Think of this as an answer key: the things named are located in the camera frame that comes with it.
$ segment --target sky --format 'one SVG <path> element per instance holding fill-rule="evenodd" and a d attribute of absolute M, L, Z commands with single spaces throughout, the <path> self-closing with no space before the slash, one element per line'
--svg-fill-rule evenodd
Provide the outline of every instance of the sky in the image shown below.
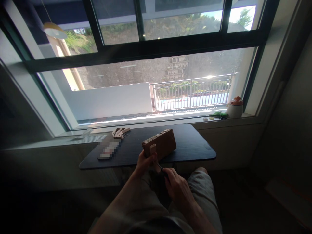
<path fill-rule="evenodd" d="M 251 16 L 252 21 L 250 22 L 250 24 L 246 27 L 247 30 L 251 30 L 251 26 L 253 24 L 253 20 L 254 20 L 254 14 L 256 12 L 256 6 L 248 6 L 248 7 L 241 7 L 241 8 L 233 8 L 231 9 L 231 14 L 230 14 L 230 22 L 231 23 L 236 23 L 239 18 L 240 18 L 240 13 L 243 9 L 247 9 L 250 10 L 248 15 Z M 207 15 L 207 16 L 214 16 L 217 20 L 221 21 L 222 18 L 222 11 L 211 11 L 211 12 L 204 12 L 202 13 L 202 15 Z"/>

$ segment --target railing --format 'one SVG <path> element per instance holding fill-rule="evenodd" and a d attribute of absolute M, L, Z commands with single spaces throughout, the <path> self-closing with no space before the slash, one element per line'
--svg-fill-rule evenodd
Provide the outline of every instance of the railing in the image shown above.
<path fill-rule="evenodd" d="M 155 111 L 226 104 L 235 75 L 236 73 L 151 84 Z"/>

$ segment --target hand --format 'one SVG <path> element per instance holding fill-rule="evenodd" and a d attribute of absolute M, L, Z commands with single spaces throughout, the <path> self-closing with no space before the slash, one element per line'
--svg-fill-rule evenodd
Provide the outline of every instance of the hand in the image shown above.
<path fill-rule="evenodd" d="M 173 203 L 181 211 L 187 213 L 197 204 L 187 181 L 178 175 L 173 168 L 164 168 L 169 180 L 165 177 L 166 187 Z"/>
<path fill-rule="evenodd" d="M 155 161 L 157 158 L 157 153 L 152 154 L 150 157 L 146 158 L 144 155 L 144 150 L 139 155 L 139 159 L 137 160 L 136 169 L 132 173 L 131 177 L 133 178 L 141 178 L 144 173 L 149 168 L 150 164 Z"/>

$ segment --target table top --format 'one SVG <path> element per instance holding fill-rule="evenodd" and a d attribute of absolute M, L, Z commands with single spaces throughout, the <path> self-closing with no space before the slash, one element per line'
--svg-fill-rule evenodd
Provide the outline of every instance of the table top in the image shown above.
<path fill-rule="evenodd" d="M 136 165 L 138 156 L 143 149 L 142 142 L 167 128 L 173 129 L 176 150 L 159 163 L 213 160 L 216 158 L 216 152 L 192 125 L 177 124 L 131 129 L 127 132 L 128 136 L 121 140 L 120 146 L 113 157 L 98 160 L 97 147 L 99 146 L 96 146 L 80 163 L 79 168 L 87 170 Z"/>

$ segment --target person's right hand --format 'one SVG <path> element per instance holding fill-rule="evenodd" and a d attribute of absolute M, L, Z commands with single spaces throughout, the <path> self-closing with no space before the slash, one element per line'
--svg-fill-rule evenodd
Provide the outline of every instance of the person's right hand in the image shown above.
<path fill-rule="evenodd" d="M 166 187 L 173 203 L 182 212 L 188 212 L 196 205 L 187 181 L 178 175 L 173 168 L 164 168 L 169 180 L 165 177 Z"/>

